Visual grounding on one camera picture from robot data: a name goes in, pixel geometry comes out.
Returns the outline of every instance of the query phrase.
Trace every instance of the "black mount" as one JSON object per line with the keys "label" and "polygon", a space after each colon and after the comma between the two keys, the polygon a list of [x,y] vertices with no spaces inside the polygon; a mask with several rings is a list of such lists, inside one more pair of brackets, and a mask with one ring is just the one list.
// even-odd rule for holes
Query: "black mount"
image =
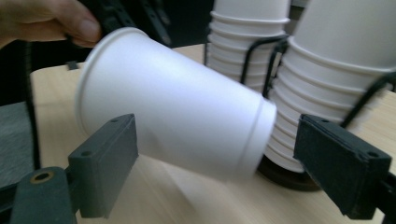
{"label": "black mount", "polygon": [[123,2],[119,0],[80,0],[80,2],[99,21],[103,35],[108,35],[122,27],[135,27],[144,31],[157,42],[165,46],[171,45],[171,38],[164,27],[169,23],[169,18],[161,4],[156,4],[154,8],[148,0]]}
{"label": "black mount", "polygon": [[301,115],[294,158],[351,219],[372,219],[378,207],[383,223],[396,223],[396,176],[391,156],[339,124]]}
{"label": "black mount", "polygon": [[108,217],[138,157],[134,115],[110,120],[69,157],[69,167],[48,167],[0,189],[0,223],[76,222]]}

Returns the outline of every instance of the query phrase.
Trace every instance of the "stacked cups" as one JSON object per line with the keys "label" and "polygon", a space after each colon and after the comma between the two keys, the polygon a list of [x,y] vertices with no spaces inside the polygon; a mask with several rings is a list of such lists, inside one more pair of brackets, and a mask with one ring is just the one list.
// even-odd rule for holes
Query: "stacked cups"
{"label": "stacked cups", "polygon": [[117,122],[114,118],[131,113],[139,154],[239,182],[255,172],[276,107],[142,31],[125,27],[90,53],[78,83],[76,117],[81,130],[93,134],[108,120]]}
{"label": "stacked cups", "polygon": [[[217,0],[211,12],[208,66],[239,81],[246,53],[258,39],[285,34],[290,0]],[[245,84],[262,91],[269,57],[275,44],[263,45],[251,55]]]}
{"label": "stacked cups", "polygon": [[[310,0],[278,68],[270,98],[277,118],[265,155],[293,172],[301,114],[340,123],[378,78],[396,71],[396,1]],[[355,132],[376,96],[348,129]]]}

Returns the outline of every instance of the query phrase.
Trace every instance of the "cup base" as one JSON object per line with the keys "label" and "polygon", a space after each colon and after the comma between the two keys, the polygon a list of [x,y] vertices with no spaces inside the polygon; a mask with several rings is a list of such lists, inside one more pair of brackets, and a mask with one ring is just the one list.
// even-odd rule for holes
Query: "cup base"
{"label": "cup base", "polygon": [[308,173],[294,173],[286,170],[270,161],[266,156],[262,157],[262,161],[257,169],[260,174],[287,189],[299,191],[321,190]]}

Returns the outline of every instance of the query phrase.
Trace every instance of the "cup rim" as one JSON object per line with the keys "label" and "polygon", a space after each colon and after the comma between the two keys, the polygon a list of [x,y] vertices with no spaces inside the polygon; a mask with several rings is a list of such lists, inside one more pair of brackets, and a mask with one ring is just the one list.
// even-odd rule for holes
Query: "cup rim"
{"label": "cup rim", "polygon": [[281,156],[282,158],[285,158],[285,159],[288,160],[288,161],[293,161],[293,160],[294,160],[293,157],[290,157],[289,155],[286,155],[284,152],[282,152],[282,151],[276,149],[276,148],[270,143],[270,141],[268,141],[268,144],[267,144],[267,145],[268,145],[276,154],[278,154],[278,155]]}
{"label": "cup rim", "polygon": [[308,95],[304,92],[300,92],[298,90],[296,90],[293,85],[291,85],[286,78],[283,78],[281,76],[278,77],[279,81],[282,82],[282,84],[288,88],[290,91],[294,92],[296,95],[298,95],[299,97],[304,98],[306,101],[309,101],[313,104],[318,104],[318,105],[324,105],[324,106],[329,106],[329,107],[334,107],[335,109],[342,109],[342,110],[350,110],[353,108],[354,105],[343,105],[343,104],[338,104],[338,103],[334,103],[328,100],[321,100],[318,99],[314,96]]}
{"label": "cup rim", "polygon": [[[300,113],[300,114],[311,114],[311,115],[317,115],[318,114],[318,113],[315,113],[315,112],[313,112],[311,110],[301,109],[299,106],[288,102],[287,100],[285,100],[285,96],[282,96],[281,94],[279,94],[278,91],[275,90],[275,89],[274,89],[274,92],[276,93],[276,96],[278,97],[278,99],[280,101],[282,101],[282,103],[284,105],[290,107],[292,110],[296,111],[297,113]],[[328,116],[328,115],[320,115],[320,116],[322,118],[324,118],[324,119],[331,120],[332,122],[342,122],[343,121],[343,119],[341,119],[341,118],[331,117],[331,116]]]}
{"label": "cup rim", "polygon": [[[241,76],[241,74],[242,74],[242,67],[241,67],[241,73],[234,73],[234,72],[231,72],[231,71],[226,71],[226,70],[224,70],[223,68],[221,68],[221,67],[218,67],[218,66],[215,66],[214,64],[211,64],[210,63],[210,66],[209,66],[211,69],[214,69],[214,70],[216,70],[216,71],[218,71],[219,73],[221,73],[221,74],[223,74],[224,76],[228,76],[228,75],[230,75],[230,76],[233,76],[233,77],[240,77]],[[263,75],[263,73],[249,73],[249,72],[247,72],[247,77],[248,76],[252,76],[252,77],[258,77],[258,76],[262,76]]]}
{"label": "cup rim", "polygon": [[294,120],[294,119],[292,119],[291,117],[289,117],[286,113],[284,113],[284,111],[281,111],[281,110],[277,110],[277,113],[278,113],[278,115],[280,116],[280,117],[282,117],[282,119],[284,119],[286,122],[288,122],[289,124],[291,124],[291,125],[293,125],[293,126],[296,126],[297,127],[297,125],[298,125],[298,120]]}
{"label": "cup rim", "polygon": [[288,38],[288,42],[290,46],[295,49],[295,51],[299,52],[300,54],[308,57],[309,59],[313,61],[317,61],[320,63],[325,63],[327,65],[347,70],[347,71],[352,71],[352,72],[358,72],[358,73],[363,73],[366,75],[384,75],[386,73],[391,73],[396,71],[396,67],[393,68],[374,68],[374,67],[368,67],[368,66],[361,66],[361,65],[356,65],[356,64],[351,64],[351,63],[343,63],[343,62],[338,62],[335,60],[327,59],[324,58],[320,55],[317,55],[314,52],[311,52],[307,49],[304,49],[303,47],[299,46],[296,41],[294,36],[290,36]]}
{"label": "cup rim", "polygon": [[292,132],[290,132],[290,131],[287,130],[286,128],[280,126],[277,122],[276,122],[275,126],[276,126],[283,134],[285,134],[285,135],[287,135],[287,136],[289,136],[289,137],[291,137],[291,138],[295,138],[295,137],[297,136],[297,133],[292,133]]}
{"label": "cup rim", "polygon": [[84,94],[85,91],[85,86],[88,82],[88,79],[90,77],[90,75],[92,74],[91,70],[94,68],[94,66],[97,63],[97,59],[100,57],[100,55],[103,53],[104,50],[107,49],[107,47],[113,43],[114,39],[120,38],[124,35],[128,35],[128,34],[140,34],[146,37],[149,37],[146,33],[144,33],[143,31],[134,28],[134,27],[123,27],[118,29],[117,31],[113,32],[112,35],[107,35],[105,36],[97,45],[96,47],[91,51],[90,55],[88,56],[82,71],[81,71],[81,77],[79,80],[79,83],[77,85],[77,90],[76,90],[76,95],[75,95],[75,116],[76,116],[76,122],[78,124],[78,127],[85,133],[87,134],[87,129],[84,126],[84,122],[82,119],[82,115],[81,115],[81,100],[82,100],[82,96]]}
{"label": "cup rim", "polygon": [[277,141],[280,145],[282,145],[283,147],[287,148],[288,150],[290,150],[290,151],[293,151],[293,150],[294,150],[294,147],[292,147],[292,146],[287,146],[288,143],[285,142],[283,139],[280,139],[278,136],[275,136],[275,135],[272,134],[271,137],[272,137],[275,141]]}
{"label": "cup rim", "polygon": [[336,86],[333,84],[329,84],[326,82],[323,82],[321,80],[318,79],[314,79],[312,77],[308,77],[306,75],[304,75],[304,73],[302,73],[301,71],[298,71],[298,69],[295,69],[294,64],[292,64],[291,62],[289,62],[289,59],[287,58],[283,58],[282,59],[282,65],[284,67],[286,67],[286,69],[290,70],[295,76],[297,76],[298,78],[305,80],[307,82],[309,82],[312,85],[318,85],[320,87],[329,89],[329,90],[336,90],[336,91],[341,91],[344,93],[352,93],[352,94],[360,94],[360,93],[365,93],[366,89],[358,89],[358,88],[348,88],[348,87],[343,87],[343,86]]}
{"label": "cup rim", "polygon": [[268,145],[268,147],[265,150],[264,155],[267,156],[268,159],[273,160],[273,159],[271,159],[271,156],[267,155],[267,153],[268,153],[267,151],[271,151],[269,153],[276,154],[276,156],[280,157],[280,160],[284,159],[284,160],[289,162],[289,164],[285,165],[282,161],[274,161],[279,166],[281,166],[281,167],[283,167],[283,168],[285,168],[287,170],[290,170],[292,172],[296,172],[296,173],[303,173],[304,172],[304,168],[303,168],[303,166],[300,163],[298,163],[297,161],[293,161],[292,159],[286,158],[283,155],[280,155],[279,152],[277,152],[273,148],[273,146],[270,145],[270,143],[268,143],[267,145]]}
{"label": "cup rim", "polygon": [[264,84],[263,83],[245,84],[245,86],[249,88],[257,88],[257,87],[264,87]]}
{"label": "cup rim", "polygon": [[238,34],[238,33],[233,33],[230,31],[225,31],[220,29],[219,27],[216,26],[213,22],[209,23],[209,28],[212,32],[215,32],[220,35],[225,35],[225,36],[230,36],[231,38],[236,38],[236,39],[251,39],[251,38],[265,38],[265,37],[273,37],[273,36],[279,36],[285,34],[285,31],[281,30],[278,34],[273,34],[273,35],[247,35],[247,34]]}
{"label": "cup rim", "polygon": [[[236,51],[233,49],[226,49],[226,48],[219,46],[215,43],[209,43],[207,45],[206,50],[207,50],[207,54],[217,55],[221,58],[227,58],[227,59],[229,59],[229,61],[235,62],[235,63],[240,63],[240,62],[244,63],[245,59],[247,57],[247,53],[248,53],[247,50]],[[263,64],[263,63],[269,62],[269,58],[270,58],[271,54],[272,54],[272,51],[270,49],[268,49],[268,52],[263,51],[262,54],[260,54],[260,55],[252,56],[254,54],[251,54],[249,63]]]}
{"label": "cup rim", "polygon": [[[244,65],[244,63],[245,62],[239,62],[239,61],[234,61],[234,60],[230,60],[230,59],[227,59],[227,58],[225,58],[225,57],[223,57],[223,56],[220,56],[220,55],[218,55],[218,54],[214,54],[214,53],[210,53],[210,56],[211,57],[214,57],[215,59],[217,59],[217,60],[219,60],[219,61],[221,61],[221,62],[223,62],[223,63],[231,63],[231,64],[235,64],[235,65],[241,65],[241,67]],[[264,62],[264,63],[259,63],[259,62],[248,62],[248,64],[249,65],[252,65],[252,66],[268,66],[268,64],[269,64],[269,62]]]}
{"label": "cup rim", "polygon": [[235,46],[231,46],[231,45],[226,45],[226,44],[220,43],[219,41],[213,39],[212,35],[208,35],[207,39],[210,41],[209,43],[213,43],[217,47],[221,47],[221,48],[224,48],[224,49],[231,49],[233,51],[244,51],[244,52],[248,51],[248,48],[236,48]]}
{"label": "cup rim", "polygon": [[290,21],[289,18],[285,17],[282,20],[252,20],[252,19],[243,19],[243,18],[236,18],[221,15],[217,11],[211,11],[210,15],[212,18],[219,20],[219,21],[228,21],[232,23],[251,23],[251,24],[276,24],[276,23],[287,23]]}

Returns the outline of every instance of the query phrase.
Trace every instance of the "stack of paper cups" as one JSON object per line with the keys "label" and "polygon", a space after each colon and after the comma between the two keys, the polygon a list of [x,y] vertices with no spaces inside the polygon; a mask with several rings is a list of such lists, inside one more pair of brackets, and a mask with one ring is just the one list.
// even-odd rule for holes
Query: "stack of paper cups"
{"label": "stack of paper cups", "polygon": [[[285,34],[290,0],[217,0],[211,12],[208,66],[239,81],[250,46],[260,38]],[[253,51],[245,84],[262,91],[269,57],[275,44]]]}
{"label": "stack of paper cups", "polygon": [[[265,151],[271,161],[303,172],[293,158],[300,115],[340,123],[372,83],[396,71],[394,10],[391,0],[310,0],[270,93],[278,108]],[[377,102],[378,96],[348,129],[357,131]]]}

